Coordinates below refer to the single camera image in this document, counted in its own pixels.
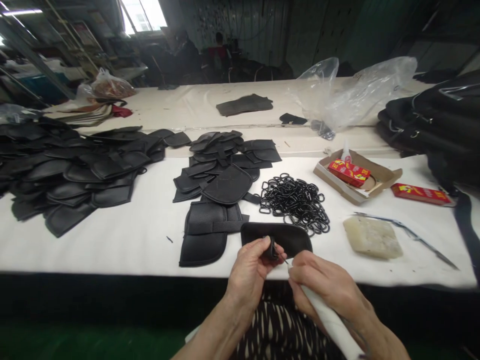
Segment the pile of black rings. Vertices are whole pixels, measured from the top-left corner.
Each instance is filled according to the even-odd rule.
[[[297,225],[312,237],[330,231],[330,219],[322,206],[324,200],[315,184],[282,173],[261,185],[259,211],[283,217],[284,223]]]

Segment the black backpack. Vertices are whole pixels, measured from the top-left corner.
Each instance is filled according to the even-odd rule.
[[[378,119],[376,130],[391,147],[428,155],[447,191],[454,183],[480,189],[480,70],[389,101]]]

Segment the person's right hand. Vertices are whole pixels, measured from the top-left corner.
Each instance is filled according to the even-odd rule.
[[[302,251],[293,258],[289,274],[295,304],[319,326],[320,319],[300,285],[320,295],[330,308],[353,324],[362,322],[373,311],[372,304],[344,268],[310,251]]]

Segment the green floor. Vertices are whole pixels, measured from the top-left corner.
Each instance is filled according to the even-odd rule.
[[[169,359],[221,298],[226,280],[0,276],[0,360]],[[471,359],[478,294],[362,288],[413,360]]]

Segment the red box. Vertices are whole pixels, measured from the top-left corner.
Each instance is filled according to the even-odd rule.
[[[402,183],[395,183],[391,186],[393,194],[397,198],[417,200],[424,203],[445,205],[451,201],[443,191],[428,189]]]
[[[365,180],[370,177],[370,170],[340,159],[332,161],[328,165],[328,171],[356,188],[365,184]]]

